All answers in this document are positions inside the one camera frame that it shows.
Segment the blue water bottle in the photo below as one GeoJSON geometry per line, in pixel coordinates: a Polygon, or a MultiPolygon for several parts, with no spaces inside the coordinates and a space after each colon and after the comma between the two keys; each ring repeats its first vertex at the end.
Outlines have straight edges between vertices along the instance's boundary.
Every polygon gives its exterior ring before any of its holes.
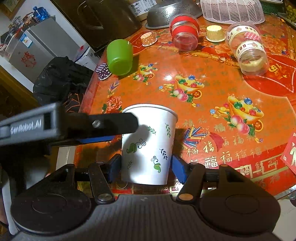
{"type": "Polygon", "coordinates": [[[42,22],[50,17],[47,10],[45,8],[43,8],[42,6],[39,8],[37,6],[34,6],[33,11],[34,11],[33,12],[34,18],[39,22],[42,22]]]}

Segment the white floral paper cup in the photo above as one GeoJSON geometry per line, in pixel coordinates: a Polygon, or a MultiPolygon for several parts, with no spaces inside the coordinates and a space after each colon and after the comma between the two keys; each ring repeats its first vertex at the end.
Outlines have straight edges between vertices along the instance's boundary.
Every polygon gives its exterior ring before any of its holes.
{"type": "Polygon", "coordinates": [[[138,129],[122,136],[121,180],[144,185],[166,185],[177,114],[155,104],[136,104],[123,112],[137,117],[138,129]]]}

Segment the cardboard box with label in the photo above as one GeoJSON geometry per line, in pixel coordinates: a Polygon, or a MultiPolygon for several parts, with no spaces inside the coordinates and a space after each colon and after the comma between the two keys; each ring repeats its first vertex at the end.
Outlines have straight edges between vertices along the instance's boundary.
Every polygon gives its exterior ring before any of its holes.
{"type": "Polygon", "coordinates": [[[147,18],[147,13],[150,8],[155,6],[158,2],[155,0],[129,0],[129,8],[139,21],[143,21],[147,18]]]}

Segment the clear jar with patterned tape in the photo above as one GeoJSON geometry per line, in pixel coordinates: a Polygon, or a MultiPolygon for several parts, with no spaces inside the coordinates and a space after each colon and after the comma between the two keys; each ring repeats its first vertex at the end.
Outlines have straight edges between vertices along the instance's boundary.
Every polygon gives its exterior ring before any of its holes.
{"type": "Polygon", "coordinates": [[[259,76],[267,72],[267,53],[255,25],[247,22],[231,25],[226,31],[226,43],[244,75],[259,76]]]}

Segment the red floral tablecloth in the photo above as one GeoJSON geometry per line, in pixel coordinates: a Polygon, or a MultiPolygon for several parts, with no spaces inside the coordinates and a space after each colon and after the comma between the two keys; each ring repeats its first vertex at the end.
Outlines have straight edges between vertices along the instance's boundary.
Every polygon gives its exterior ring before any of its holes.
{"type": "Polygon", "coordinates": [[[295,30],[276,16],[258,26],[270,66],[262,77],[244,76],[226,43],[206,39],[199,18],[197,49],[179,53],[170,30],[154,31],[143,47],[141,28],[128,40],[135,66],[124,78],[93,74],[80,111],[119,113],[151,103],[174,110],[174,153],[216,168],[228,164],[278,198],[295,190],[295,174],[281,160],[295,131],[295,30]]]}

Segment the purple polka dot cupcake liner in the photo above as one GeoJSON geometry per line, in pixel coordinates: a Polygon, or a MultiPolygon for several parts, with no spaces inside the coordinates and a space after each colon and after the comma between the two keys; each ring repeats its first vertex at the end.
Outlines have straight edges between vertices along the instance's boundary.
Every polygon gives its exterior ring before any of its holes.
{"type": "Polygon", "coordinates": [[[101,63],[98,65],[95,72],[98,74],[98,79],[101,81],[106,80],[111,75],[107,63],[101,63]]]}

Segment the dark brown plastic pitcher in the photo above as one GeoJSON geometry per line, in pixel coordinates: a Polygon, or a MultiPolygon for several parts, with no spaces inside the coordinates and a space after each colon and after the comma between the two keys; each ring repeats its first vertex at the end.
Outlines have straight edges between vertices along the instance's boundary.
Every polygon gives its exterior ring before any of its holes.
{"type": "Polygon", "coordinates": [[[128,1],[53,0],[52,3],[95,52],[142,27],[128,1]]]}

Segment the black garbage bag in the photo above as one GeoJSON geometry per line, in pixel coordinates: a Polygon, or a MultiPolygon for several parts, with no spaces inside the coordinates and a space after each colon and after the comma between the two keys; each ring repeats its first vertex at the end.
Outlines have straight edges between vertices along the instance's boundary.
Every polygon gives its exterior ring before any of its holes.
{"type": "Polygon", "coordinates": [[[68,57],[55,57],[42,70],[33,86],[40,105],[66,103],[71,94],[84,94],[93,71],[74,63],[68,57]]]}

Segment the green plastic cup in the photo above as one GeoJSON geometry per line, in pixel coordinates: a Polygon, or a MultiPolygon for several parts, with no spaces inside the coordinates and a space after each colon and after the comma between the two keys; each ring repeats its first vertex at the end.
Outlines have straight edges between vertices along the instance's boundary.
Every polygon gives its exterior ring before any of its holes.
{"type": "Polygon", "coordinates": [[[126,75],[132,69],[133,46],[125,39],[109,43],[106,49],[109,71],[117,76],[126,75]]]}

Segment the steel colander bowl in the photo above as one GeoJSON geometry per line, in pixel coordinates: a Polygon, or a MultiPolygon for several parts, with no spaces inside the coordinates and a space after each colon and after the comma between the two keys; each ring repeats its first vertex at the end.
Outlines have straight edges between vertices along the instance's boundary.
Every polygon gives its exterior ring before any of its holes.
{"type": "Polygon", "coordinates": [[[151,30],[168,28],[173,17],[179,14],[202,16],[200,1],[162,1],[149,9],[145,27],[151,30]]]}

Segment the yellow cupcake liner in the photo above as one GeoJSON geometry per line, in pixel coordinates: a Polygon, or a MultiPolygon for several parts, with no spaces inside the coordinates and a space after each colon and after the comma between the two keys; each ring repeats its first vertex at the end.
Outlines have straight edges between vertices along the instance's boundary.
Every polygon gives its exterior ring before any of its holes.
{"type": "Polygon", "coordinates": [[[224,32],[219,25],[210,25],[206,28],[206,39],[210,42],[218,43],[225,40],[224,32]]]}

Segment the white mesh food cover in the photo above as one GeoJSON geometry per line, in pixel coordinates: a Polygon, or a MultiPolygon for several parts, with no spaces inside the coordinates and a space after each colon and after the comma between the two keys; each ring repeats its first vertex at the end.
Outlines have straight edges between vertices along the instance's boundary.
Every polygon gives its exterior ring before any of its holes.
{"type": "Polygon", "coordinates": [[[235,24],[265,21],[262,5],[255,0],[204,0],[200,1],[203,17],[211,22],[235,24]]]}

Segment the red banded glass jar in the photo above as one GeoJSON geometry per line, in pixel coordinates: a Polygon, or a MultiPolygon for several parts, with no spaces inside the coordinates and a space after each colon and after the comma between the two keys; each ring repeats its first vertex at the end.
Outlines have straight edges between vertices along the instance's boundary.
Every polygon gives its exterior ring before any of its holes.
{"type": "Polygon", "coordinates": [[[174,46],[182,52],[194,51],[198,45],[200,25],[192,15],[178,14],[170,22],[174,46]]]}

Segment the silver mini fridge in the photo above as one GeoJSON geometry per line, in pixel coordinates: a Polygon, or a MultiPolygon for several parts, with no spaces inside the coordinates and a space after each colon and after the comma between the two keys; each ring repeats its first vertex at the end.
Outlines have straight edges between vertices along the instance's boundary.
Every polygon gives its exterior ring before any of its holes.
{"type": "Polygon", "coordinates": [[[74,60],[79,48],[51,16],[14,34],[4,53],[8,61],[34,83],[53,58],[74,60]]]}

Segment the red polka dot cupcake liner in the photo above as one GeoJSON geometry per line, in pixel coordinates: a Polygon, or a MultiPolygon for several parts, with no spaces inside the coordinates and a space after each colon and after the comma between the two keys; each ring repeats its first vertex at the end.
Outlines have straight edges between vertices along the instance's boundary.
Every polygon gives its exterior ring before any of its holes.
{"type": "Polygon", "coordinates": [[[157,37],[154,32],[147,32],[140,36],[143,47],[148,47],[157,42],[157,37]]]}

